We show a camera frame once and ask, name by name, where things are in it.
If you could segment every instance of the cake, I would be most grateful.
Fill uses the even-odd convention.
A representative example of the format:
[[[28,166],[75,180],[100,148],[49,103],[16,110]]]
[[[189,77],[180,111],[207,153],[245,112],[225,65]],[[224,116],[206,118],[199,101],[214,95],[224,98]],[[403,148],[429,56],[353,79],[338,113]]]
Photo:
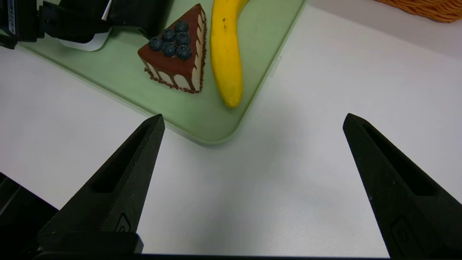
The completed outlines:
[[[152,80],[188,93],[202,91],[206,17],[195,5],[138,50]]]

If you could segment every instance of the label sticker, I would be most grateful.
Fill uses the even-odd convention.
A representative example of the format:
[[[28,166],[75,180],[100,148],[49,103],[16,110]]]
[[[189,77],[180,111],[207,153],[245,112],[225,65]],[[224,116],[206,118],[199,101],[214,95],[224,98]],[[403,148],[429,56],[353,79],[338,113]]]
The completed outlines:
[[[15,0],[8,0],[8,29],[12,34],[16,35],[14,1]]]

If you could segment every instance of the wicker basket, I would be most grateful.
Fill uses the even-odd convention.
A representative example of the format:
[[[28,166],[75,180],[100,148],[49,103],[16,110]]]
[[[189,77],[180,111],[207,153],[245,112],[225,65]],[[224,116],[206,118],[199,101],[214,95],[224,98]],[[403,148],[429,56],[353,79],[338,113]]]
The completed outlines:
[[[437,22],[462,19],[462,0],[376,0]]]

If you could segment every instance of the blueberry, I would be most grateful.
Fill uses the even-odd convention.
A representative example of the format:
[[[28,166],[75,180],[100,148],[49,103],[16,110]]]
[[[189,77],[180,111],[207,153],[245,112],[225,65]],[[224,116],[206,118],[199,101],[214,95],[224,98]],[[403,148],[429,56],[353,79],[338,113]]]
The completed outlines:
[[[188,31],[189,25],[186,21],[178,21],[175,25],[175,31],[180,32],[180,31]]]
[[[174,30],[172,29],[167,29],[164,31],[164,33],[162,34],[162,39],[165,41],[165,42],[173,42],[175,40],[175,37],[176,37],[176,33]]]
[[[162,50],[162,45],[164,43],[162,42],[162,39],[159,36],[152,37],[149,40],[149,48],[152,49],[153,51],[160,51]]]
[[[162,51],[164,52],[165,56],[172,57],[173,55],[175,55],[176,46],[174,43],[164,43],[162,45]]]
[[[182,60],[189,59],[192,54],[193,52],[191,51],[191,47],[189,45],[180,45],[176,49],[176,55]]]
[[[176,43],[178,45],[185,45],[189,44],[191,42],[191,39],[189,38],[189,34],[187,32],[179,32],[176,34]]]

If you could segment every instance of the black camera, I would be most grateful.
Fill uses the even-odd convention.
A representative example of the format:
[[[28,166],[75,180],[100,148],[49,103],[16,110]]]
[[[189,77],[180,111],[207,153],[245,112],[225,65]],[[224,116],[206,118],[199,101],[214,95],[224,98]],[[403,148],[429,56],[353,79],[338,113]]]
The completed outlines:
[[[160,33],[171,0],[0,0],[0,46],[36,42],[45,34],[62,41],[86,44],[112,27],[136,28],[146,38]]]

